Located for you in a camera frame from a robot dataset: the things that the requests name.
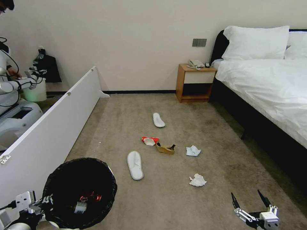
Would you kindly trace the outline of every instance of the white panel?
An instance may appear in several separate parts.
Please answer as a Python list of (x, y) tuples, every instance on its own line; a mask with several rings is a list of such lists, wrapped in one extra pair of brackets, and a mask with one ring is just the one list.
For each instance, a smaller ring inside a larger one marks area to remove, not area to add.
[(0, 207), (28, 190), (42, 196), (47, 177), (65, 161), (100, 90), (93, 67), (4, 153), (12, 157), (0, 165)]
[(186, 72), (185, 84), (187, 83), (212, 83), (214, 79), (214, 71), (207, 72)]

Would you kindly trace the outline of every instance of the white bucket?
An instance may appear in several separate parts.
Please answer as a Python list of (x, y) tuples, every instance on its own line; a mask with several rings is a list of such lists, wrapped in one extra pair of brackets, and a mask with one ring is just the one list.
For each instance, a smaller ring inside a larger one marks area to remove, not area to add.
[(24, 96), (27, 101), (40, 102), (47, 99), (46, 79), (39, 77), (35, 89), (24, 89)]

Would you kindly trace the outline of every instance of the trash can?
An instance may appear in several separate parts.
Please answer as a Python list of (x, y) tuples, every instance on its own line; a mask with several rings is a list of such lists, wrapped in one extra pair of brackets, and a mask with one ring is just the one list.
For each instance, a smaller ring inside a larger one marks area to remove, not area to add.
[(35, 89), (24, 89), (24, 96), (27, 101), (40, 102), (47, 99), (46, 93), (46, 79), (39, 77), (37, 79), (37, 84)]
[(112, 208), (117, 184), (108, 165), (80, 158), (60, 165), (47, 179), (43, 197), (52, 195), (47, 221), (59, 228), (85, 229), (100, 223)]

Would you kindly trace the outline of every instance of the white duvet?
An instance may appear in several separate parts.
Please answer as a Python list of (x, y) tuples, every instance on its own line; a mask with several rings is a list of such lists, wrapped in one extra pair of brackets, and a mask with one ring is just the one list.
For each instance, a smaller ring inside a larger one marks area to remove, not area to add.
[(222, 61), (216, 78), (307, 148), (307, 59)]

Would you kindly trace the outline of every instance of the nightstand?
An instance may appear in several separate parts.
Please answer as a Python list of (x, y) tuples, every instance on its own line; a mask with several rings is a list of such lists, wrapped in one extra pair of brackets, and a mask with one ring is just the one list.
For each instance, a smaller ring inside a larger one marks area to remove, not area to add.
[(187, 64), (179, 64), (176, 96), (181, 102), (208, 102), (216, 75), (216, 69), (192, 69)]

